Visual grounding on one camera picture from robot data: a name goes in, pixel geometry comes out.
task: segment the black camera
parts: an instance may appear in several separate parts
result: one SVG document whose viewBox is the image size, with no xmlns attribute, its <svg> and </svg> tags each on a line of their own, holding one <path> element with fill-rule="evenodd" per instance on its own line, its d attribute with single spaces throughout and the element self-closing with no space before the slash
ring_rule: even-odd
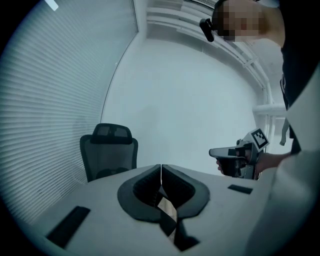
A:
<svg viewBox="0 0 320 256">
<path fill-rule="evenodd" d="M 200 28 L 202 29 L 202 32 L 204 33 L 206 39 L 209 42 L 213 42 L 215 40 L 214 34 L 212 33 L 212 31 L 214 30 L 213 25 L 210 21 L 209 18 L 205 19 L 201 19 L 200 23 L 199 23 Z"/>
</svg>

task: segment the office chair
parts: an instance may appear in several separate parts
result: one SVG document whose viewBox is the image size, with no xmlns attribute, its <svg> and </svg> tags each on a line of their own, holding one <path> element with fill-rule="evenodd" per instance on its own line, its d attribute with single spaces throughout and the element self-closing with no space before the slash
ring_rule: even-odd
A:
<svg viewBox="0 0 320 256">
<path fill-rule="evenodd" d="M 81 137 L 80 151 L 88 182 L 137 168 L 138 141 L 122 125 L 99 123 Z"/>
</svg>

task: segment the chair headrest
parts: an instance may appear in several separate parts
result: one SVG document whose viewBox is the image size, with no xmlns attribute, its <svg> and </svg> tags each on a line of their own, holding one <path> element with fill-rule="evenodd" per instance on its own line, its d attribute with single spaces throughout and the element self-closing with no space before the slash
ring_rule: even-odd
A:
<svg viewBox="0 0 320 256">
<path fill-rule="evenodd" d="M 132 135 L 128 127 L 112 124 L 99 123 L 95 127 L 90 139 L 92 144 L 131 144 Z"/>
</svg>

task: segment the window blind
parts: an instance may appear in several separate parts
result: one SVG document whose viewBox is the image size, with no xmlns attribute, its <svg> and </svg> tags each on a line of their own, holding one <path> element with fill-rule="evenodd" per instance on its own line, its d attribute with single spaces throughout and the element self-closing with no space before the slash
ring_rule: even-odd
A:
<svg viewBox="0 0 320 256">
<path fill-rule="evenodd" d="M 0 192 L 32 224 L 87 182 L 79 141 L 138 32 L 132 0 L 40 1 L 0 57 Z"/>
</svg>

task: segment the person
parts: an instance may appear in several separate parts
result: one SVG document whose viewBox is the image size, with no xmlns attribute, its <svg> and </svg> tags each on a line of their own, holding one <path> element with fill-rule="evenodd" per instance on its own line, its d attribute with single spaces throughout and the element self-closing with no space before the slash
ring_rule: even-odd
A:
<svg viewBox="0 0 320 256">
<path fill-rule="evenodd" d="M 214 7 L 211 22 L 216 33 L 225 41 L 269 39 L 281 47 L 283 56 L 282 93 L 288 109 L 307 85 L 320 60 L 319 19 L 317 1 L 306 3 L 279 0 L 279 7 L 267 7 L 253 0 L 219 0 Z M 255 166 L 260 173 L 277 167 L 290 155 L 301 149 L 293 130 L 291 152 L 262 153 Z M 247 158 L 251 152 L 246 151 Z M 218 169 L 223 174 L 219 161 Z"/>
</svg>

